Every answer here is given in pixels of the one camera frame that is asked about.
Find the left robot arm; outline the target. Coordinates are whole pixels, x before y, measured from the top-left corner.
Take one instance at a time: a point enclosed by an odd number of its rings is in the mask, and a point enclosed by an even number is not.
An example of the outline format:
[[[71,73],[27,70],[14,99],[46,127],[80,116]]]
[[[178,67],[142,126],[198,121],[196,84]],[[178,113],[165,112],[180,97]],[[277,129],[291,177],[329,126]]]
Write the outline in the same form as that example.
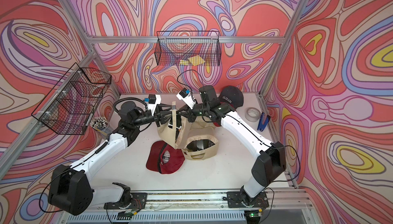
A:
[[[112,158],[136,141],[141,126],[165,124],[176,114],[175,104],[147,103],[141,109],[136,102],[136,98],[120,100],[120,109],[114,108],[120,121],[107,139],[81,159],[68,166],[59,165],[55,168],[48,185],[49,204],[74,216],[91,206],[127,209],[132,204],[133,196],[127,185],[113,182],[109,187],[92,188],[90,181]]]

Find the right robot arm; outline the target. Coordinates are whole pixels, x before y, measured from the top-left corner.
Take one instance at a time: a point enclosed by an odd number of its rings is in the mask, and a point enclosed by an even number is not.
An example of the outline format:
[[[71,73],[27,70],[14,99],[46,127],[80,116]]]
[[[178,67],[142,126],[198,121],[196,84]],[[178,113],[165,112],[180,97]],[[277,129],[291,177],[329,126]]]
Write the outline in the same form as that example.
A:
[[[221,102],[213,86],[199,89],[202,102],[197,103],[192,92],[182,89],[177,98],[185,103],[177,114],[194,122],[197,117],[207,117],[232,133],[251,153],[255,163],[252,177],[241,187],[238,202],[245,206],[256,203],[257,197],[286,170],[286,150],[280,142],[271,142],[249,126],[228,103]]]

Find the dark red cap front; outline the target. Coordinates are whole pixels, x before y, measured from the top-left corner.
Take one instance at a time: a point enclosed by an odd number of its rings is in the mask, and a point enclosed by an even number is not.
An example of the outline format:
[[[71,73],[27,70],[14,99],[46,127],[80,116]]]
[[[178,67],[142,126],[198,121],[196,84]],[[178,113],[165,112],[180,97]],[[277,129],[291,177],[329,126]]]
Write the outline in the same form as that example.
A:
[[[182,167],[184,161],[181,149],[174,149],[164,141],[156,141],[150,148],[146,168],[160,174],[172,174]]]

